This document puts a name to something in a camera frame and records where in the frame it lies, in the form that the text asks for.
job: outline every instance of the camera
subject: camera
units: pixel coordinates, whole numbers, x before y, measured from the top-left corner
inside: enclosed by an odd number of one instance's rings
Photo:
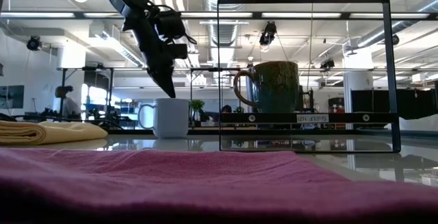
[[[42,42],[39,36],[31,36],[30,40],[26,44],[27,49],[30,51],[39,51],[42,49]]]

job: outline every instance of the robotic arm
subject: robotic arm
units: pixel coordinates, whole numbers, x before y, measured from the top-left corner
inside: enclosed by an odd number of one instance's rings
[[[169,96],[175,98],[172,81],[174,59],[188,57],[187,45],[175,44],[174,39],[187,37],[196,41],[185,32],[181,13],[166,5],[155,5],[149,0],[109,0],[125,18],[123,31],[132,29],[138,46],[146,59],[148,74],[154,82]],[[161,11],[159,7],[168,8]]]

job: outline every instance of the ceiling light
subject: ceiling light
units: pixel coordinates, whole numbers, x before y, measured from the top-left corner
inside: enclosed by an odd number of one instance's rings
[[[72,12],[1,12],[1,18],[74,18]]]
[[[145,71],[143,68],[120,67],[114,68],[115,71]]]
[[[122,18],[117,12],[86,12],[83,15],[87,18]]]
[[[391,18],[427,18],[427,13],[393,13]],[[350,18],[383,18],[383,13],[352,13]]]
[[[200,21],[200,25],[217,25],[217,21]],[[249,25],[246,21],[219,21],[219,25]]]
[[[252,12],[219,12],[220,18],[250,18]],[[217,18],[217,12],[182,12],[181,18]]]
[[[340,13],[333,12],[264,12],[262,18],[339,18]]]
[[[130,90],[130,89],[139,89],[141,87],[113,87],[113,88],[120,90]]]

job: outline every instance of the cable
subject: cable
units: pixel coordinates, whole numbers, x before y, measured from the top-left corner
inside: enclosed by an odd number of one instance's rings
[[[281,43],[281,40],[280,40],[280,36],[279,36],[279,34],[278,34],[278,33],[275,33],[275,34],[276,34],[276,37],[279,38],[280,46],[281,46],[281,49],[283,50],[283,53],[285,54],[286,60],[289,61],[289,58],[287,57],[286,51],[285,51],[285,49],[283,48],[283,44]]]
[[[309,80],[310,80],[310,66],[312,62],[312,33],[313,33],[313,3],[311,5],[311,17],[310,17],[310,49],[309,49],[309,68],[307,69],[307,87],[306,91],[309,91]]]
[[[27,54],[27,62],[26,62],[26,67],[25,67],[25,76],[26,76],[26,72],[27,72],[27,66],[29,65],[29,60],[30,60],[30,50],[29,50],[29,53]]]

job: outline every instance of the folded towel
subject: folded towel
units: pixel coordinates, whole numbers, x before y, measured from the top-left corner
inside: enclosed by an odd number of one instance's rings
[[[89,123],[0,121],[0,145],[45,145],[104,138],[108,133]]]
[[[421,223],[438,217],[438,189],[352,182],[292,152],[0,149],[0,158],[0,221]]]

